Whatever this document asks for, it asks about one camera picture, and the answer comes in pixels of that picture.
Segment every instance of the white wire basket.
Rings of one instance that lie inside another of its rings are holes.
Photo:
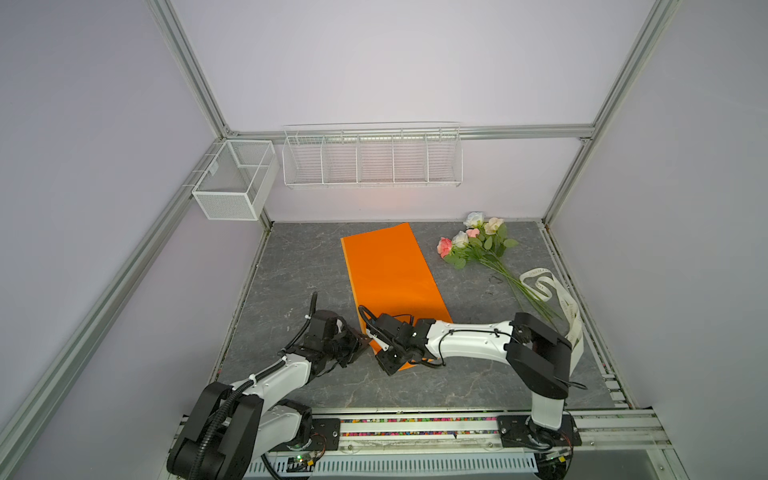
[[[365,130],[359,124],[350,125],[350,130],[334,129],[336,125],[308,131],[286,127],[286,185],[410,187],[456,186],[462,182],[462,142],[457,124],[398,125]]]
[[[279,169],[271,141],[226,140],[192,194],[211,220],[258,220]]]

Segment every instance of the orange paper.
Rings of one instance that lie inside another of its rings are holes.
[[[376,316],[409,314],[452,323],[409,224],[344,237],[341,244],[356,307],[365,305]],[[365,332],[365,323],[358,320]],[[375,340],[371,346],[381,349]]]

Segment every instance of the white wall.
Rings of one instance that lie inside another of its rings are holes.
[[[575,138],[462,142],[458,187],[291,190],[280,174],[266,209],[279,221],[454,220],[469,210],[542,218],[579,145]]]
[[[653,0],[174,0],[230,127],[591,123]]]
[[[762,478],[768,4],[684,2],[554,233],[691,478]]]
[[[2,427],[213,134],[141,0],[3,2],[0,65]]]
[[[152,479],[223,344],[258,222],[192,204],[15,480]]]

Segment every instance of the coral pink rose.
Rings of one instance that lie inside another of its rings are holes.
[[[440,243],[437,244],[437,253],[440,254],[440,258],[445,258],[446,255],[451,253],[453,245],[451,240],[445,237],[440,237]]]

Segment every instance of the table surface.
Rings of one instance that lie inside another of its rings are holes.
[[[235,382],[269,366],[277,351],[299,330],[314,290],[318,310],[332,310],[357,325],[341,238],[397,223],[275,223],[227,350],[219,381]],[[411,222],[445,305],[456,323],[496,323],[521,309],[509,287],[479,264],[463,270],[436,252],[440,237],[452,237],[458,222]],[[519,275],[535,267],[554,271],[552,258],[535,222],[509,222],[508,234],[520,242],[504,255]],[[606,409],[614,403],[589,348],[571,380],[589,389],[571,389],[566,408]],[[315,408],[530,409],[531,392],[508,365],[491,360],[452,357],[443,369],[413,367],[387,376],[367,349],[346,369],[336,368],[287,398]]]

